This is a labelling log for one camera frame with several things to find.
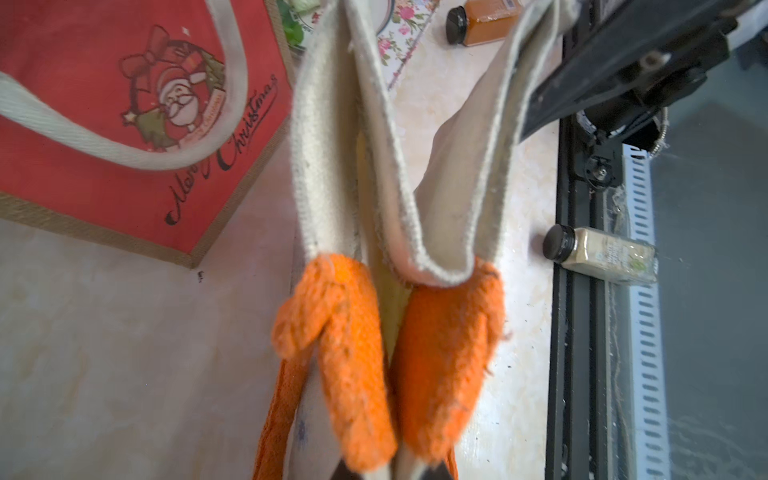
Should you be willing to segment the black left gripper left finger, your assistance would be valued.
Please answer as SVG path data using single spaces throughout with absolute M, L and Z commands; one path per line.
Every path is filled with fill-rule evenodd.
M 330 480 L 362 480 L 360 474 L 351 471 L 345 461 L 341 459 L 333 471 Z

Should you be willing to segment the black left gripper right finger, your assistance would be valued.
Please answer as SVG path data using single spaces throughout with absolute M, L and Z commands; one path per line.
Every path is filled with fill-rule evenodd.
M 441 462 L 434 467 L 427 467 L 421 474 L 420 480 L 453 480 L 448 465 Z

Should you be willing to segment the canvas tote bag orange handles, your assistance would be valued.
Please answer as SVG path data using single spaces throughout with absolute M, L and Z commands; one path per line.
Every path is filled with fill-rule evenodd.
M 530 100 L 577 1 L 534 1 L 412 187 L 362 1 L 331 1 L 294 92 L 294 199 L 305 266 L 280 307 L 281 364 L 253 475 L 283 477 L 317 371 L 346 468 L 416 479 L 445 466 L 504 338 L 510 168 Z

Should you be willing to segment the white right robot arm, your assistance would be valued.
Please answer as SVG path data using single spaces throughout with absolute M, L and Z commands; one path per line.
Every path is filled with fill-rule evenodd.
M 586 2 L 566 35 L 573 44 L 536 89 L 522 130 L 528 138 L 571 119 L 569 171 L 598 190 L 622 183 L 623 145 L 659 150 L 667 108 L 767 28 L 764 1 L 623 1 L 609 14 L 603 5 Z

